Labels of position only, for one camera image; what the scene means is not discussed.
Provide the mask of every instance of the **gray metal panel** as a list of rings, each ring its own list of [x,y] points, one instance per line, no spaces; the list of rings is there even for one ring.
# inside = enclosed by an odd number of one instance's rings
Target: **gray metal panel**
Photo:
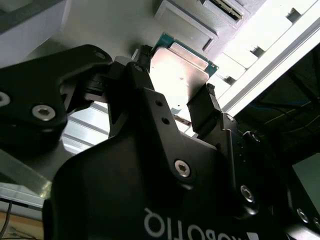
[[[56,34],[67,20],[71,0],[34,0],[0,15],[0,68],[16,64]]]
[[[216,32],[170,0],[164,0],[155,16],[169,34],[184,38],[184,44],[207,53],[218,40]]]

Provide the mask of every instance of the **black cable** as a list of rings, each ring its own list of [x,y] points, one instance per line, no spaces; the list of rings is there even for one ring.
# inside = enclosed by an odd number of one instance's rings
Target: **black cable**
[[[5,231],[8,227],[8,224],[9,224],[11,208],[12,208],[12,201],[9,202],[9,207],[8,207],[8,210],[6,211],[5,221],[4,221],[2,230],[0,232],[0,239],[4,239],[2,237],[4,236]]]
[[[271,109],[274,109],[274,110],[277,110],[279,112],[281,112],[282,114],[286,115],[290,120],[293,120],[295,121],[296,123],[298,123],[299,125],[301,125],[301,127],[305,128],[311,135],[313,135],[313,132],[308,128],[306,127],[305,124],[303,124],[302,122],[298,121],[297,119],[295,119],[294,117],[290,116],[289,114],[287,114],[285,111],[282,111],[276,107],[270,107]]]

